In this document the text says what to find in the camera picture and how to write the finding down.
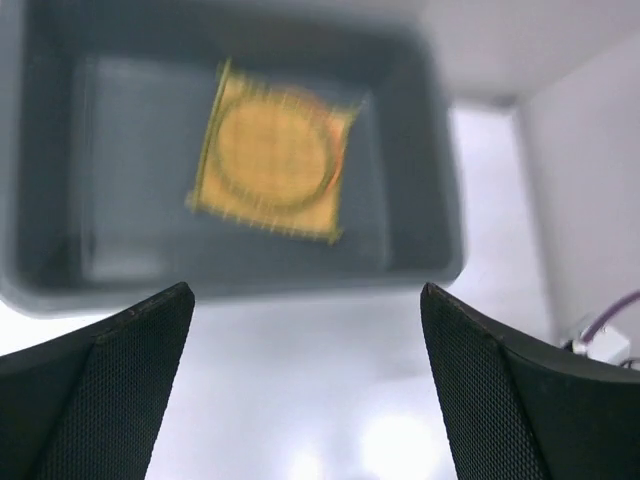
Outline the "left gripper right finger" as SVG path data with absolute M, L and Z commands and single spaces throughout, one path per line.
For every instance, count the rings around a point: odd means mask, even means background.
M 421 322 L 460 479 L 636 479 L 639 374 L 421 292 Z

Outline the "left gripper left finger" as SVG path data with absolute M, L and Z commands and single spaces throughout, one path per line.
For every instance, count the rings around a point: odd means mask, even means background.
M 194 305 L 180 282 L 2 356 L 2 478 L 144 478 Z

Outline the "square woven bamboo mat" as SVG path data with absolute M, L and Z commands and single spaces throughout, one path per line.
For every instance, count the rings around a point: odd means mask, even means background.
M 224 61 L 188 205 L 252 228 L 335 243 L 359 111 Z

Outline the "round green-rimmed bamboo mat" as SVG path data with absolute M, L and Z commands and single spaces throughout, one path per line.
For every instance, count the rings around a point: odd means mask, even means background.
M 328 112 L 282 92 L 226 103 L 214 121 L 211 170 L 245 203 L 300 210 L 329 191 L 334 172 Z

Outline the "round orange woven mat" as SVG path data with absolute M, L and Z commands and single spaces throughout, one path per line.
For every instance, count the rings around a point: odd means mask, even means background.
M 333 188 L 340 179 L 345 153 L 344 135 L 349 130 L 350 117 L 344 111 L 332 111 L 326 119 L 327 129 L 330 135 L 331 153 L 334 160 L 334 172 L 331 175 L 329 188 Z

